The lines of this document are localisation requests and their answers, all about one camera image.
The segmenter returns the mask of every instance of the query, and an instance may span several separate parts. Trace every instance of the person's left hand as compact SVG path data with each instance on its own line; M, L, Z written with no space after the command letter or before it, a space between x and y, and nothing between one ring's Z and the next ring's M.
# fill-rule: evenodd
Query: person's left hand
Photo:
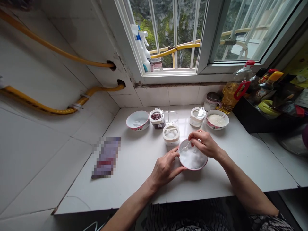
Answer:
M147 179L152 190L157 191L160 187L172 181L182 171L187 170L183 166L172 169L172 162L175 160L175 157L180 156L177 152L178 148L179 146L157 159L153 172Z

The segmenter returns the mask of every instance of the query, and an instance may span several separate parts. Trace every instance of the small white spoon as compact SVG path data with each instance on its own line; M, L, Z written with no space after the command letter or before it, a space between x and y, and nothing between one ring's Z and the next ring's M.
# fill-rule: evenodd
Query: small white spoon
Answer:
M191 142L192 142L192 140L189 141L187 146L182 148L182 151L188 151L188 146L190 145Z

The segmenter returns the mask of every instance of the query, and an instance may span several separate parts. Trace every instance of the spray bottle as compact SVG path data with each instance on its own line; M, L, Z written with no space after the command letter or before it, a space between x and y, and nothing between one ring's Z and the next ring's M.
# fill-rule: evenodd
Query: spray bottle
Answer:
M132 29L132 32L133 32L134 37L135 37L135 42L136 42L136 45L137 45L137 48L138 48L138 51L139 51L139 54L140 54L140 57L141 57L141 61L142 61L142 64L143 64L144 71L150 72L151 71L151 64L145 56L143 46L142 46L143 42L141 41L141 37L140 37L139 32L138 32L140 30L140 27L138 25L131 24L131 29Z
M146 46L148 47L149 44L148 44L148 41L145 38L145 37L148 37L149 34L148 34L147 31L140 31L139 35L140 35L141 40L142 40L141 44L142 44L142 48L144 50L145 56L146 56L147 60L150 60L151 59L151 54L148 51L148 49L146 48Z

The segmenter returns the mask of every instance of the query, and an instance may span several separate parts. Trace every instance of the white bowl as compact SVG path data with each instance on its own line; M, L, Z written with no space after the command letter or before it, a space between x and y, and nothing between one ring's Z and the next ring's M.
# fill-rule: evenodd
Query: white bowl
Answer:
M136 111L126 119L126 125L133 131L142 131L150 124L149 114L146 111Z
M214 130L221 130L221 129L224 129L225 127L227 127L227 125L229 124L229 117L226 115L225 117L225 121L227 122L227 124L225 126L222 126L222 127L219 127L219 126L215 126L213 124L210 123L210 121L208 120L208 116L209 115L212 115L212 114L215 114L215 115L220 115L220 116L223 116L225 115L224 112L222 111L219 111L219 110L210 110L208 111L208 113L206 114L206 124L211 128L211 129L214 129Z
M180 154L179 160L180 160L180 163L181 163L184 167L186 167L186 166L181 162L181 152L182 152L183 147L186 147L186 146L188 145L188 143L189 143L188 139L183 140L183 141L180 143L180 146L179 146L179 149L178 149L178 153ZM197 169L191 169L191 168L188 168L188 167L186 167L186 168L187 168L188 170L192 170L192 171L201 170L201 169L203 169L204 166L207 164L208 160L209 160L209 158L206 156L206 161L204 162L204 164L203 164L202 167L200 167L200 168L197 168Z

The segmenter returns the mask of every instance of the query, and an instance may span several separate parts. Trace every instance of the patterned clothing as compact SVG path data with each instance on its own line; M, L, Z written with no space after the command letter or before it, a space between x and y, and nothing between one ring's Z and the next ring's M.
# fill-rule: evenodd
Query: patterned clothing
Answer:
M144 230L232 231L234 228L230 227L225 211L226 205L220 198L151 205ZM278 217L249 215L247 222L253 231L294 230L281 214Z

